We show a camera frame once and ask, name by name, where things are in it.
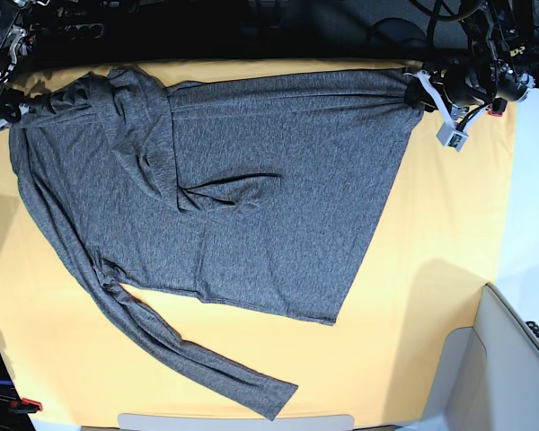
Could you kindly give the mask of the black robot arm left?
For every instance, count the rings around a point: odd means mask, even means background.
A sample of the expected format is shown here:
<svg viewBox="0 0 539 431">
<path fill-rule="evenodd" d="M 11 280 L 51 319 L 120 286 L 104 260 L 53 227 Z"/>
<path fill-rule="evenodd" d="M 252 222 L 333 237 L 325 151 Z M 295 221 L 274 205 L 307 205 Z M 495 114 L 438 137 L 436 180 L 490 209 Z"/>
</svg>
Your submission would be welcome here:
<svg viewBox="0 0 539 431">
<path fill-rule="evenodd" d="M 432 22 L 461 25 L 469 51 L 467 59 L 450 59 L 430 81 L 447 107 L 467 110 L 521 102 L 535 86 L 530 66 L 522 56 L 526 44 L 519 36 L 508 1 L 461 1 L 455 13 L 442 14 L 443 1 L 432 9 L 411 3 Z"/>
</svg>

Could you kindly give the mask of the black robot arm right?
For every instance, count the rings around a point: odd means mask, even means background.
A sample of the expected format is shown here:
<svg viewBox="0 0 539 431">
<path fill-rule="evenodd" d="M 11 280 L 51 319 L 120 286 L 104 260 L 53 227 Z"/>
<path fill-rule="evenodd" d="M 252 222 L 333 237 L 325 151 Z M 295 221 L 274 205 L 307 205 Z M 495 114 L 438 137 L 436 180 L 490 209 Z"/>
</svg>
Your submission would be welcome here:
<svg viewBox="0 0 539 431">
<path fill-rule="evenodd" d="M 24 93 L 13 87 L 20 64 L 31 51 L 32 10 L 47 1 L 0 1 L 0 120 L 7 124 L 22 117 Z"/>
</svg>

